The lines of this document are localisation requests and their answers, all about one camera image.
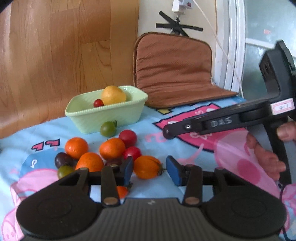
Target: light green plastic container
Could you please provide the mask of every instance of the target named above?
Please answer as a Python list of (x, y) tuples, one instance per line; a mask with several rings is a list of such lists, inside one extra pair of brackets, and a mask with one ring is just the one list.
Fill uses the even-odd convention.
[(148, 95), (130, 85), (119, 86), (126, 93), (126, 102), (94, 108), (103, 90), (77, 95), (70, 100), (65, 115), (70, 117), (83, 134), (99, 132), (106, 121), (117, 121), (117, 126), (136, 123), (141, 116)]

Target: wood grain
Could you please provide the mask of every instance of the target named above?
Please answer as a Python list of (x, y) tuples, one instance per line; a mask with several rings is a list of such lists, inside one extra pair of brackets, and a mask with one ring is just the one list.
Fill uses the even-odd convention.
[(138, 12), (136, 0), (14, 0), (0, 14), (0, 138), (64, 116), (75, 95), (132, 85)]

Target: yellow lemon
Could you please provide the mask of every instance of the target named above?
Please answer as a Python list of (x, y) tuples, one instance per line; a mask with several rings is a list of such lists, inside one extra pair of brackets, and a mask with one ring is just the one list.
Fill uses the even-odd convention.
[(101, 95), (104, 105), (117, 104), (126, 101), (126, 94), (117, 86), (107, 86)]

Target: orange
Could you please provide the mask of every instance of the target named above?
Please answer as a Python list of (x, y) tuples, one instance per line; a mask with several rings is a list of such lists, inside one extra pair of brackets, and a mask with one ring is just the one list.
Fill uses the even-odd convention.
[(82, 167), (87, 167), (89, 172), (98, 172), (103, 169), (104, 162), (97, 153), (87, 152), (80, 157), (75, 170)]
[(133, 165), (133, 171), (141, 179), (152, 179), (164, 171), (161, 162), (153, 156), (140, 156)]
[(120, 199), (123, 199), (128, 194), (128, 189), (124, 186), (117, 186), (117, 191)]
[(101, 157), (106, 161), (120, 158), (125, 150), (126, 146), (123, 140), (116, 137), (103, 142), (99, 148)]
[(79, 159), (84, 153), (88, 152), (89, 145), (85, 139), (73, 137), (65, 145), (65, 152), (74, 159)]
[(104, 105), (117, 104), (126, 101), (126, 94), (117, 86), (107, 86), (102, 94), (101, 100)]

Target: brown seat cushion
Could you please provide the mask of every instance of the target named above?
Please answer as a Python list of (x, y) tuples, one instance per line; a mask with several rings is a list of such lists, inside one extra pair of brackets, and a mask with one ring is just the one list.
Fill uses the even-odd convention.
[(237, 95), (211, 82), (212, 50), (200, 40), (146, 33), (135, 45), (134, 85), (149, 96), (147, 106), (167, 108)]

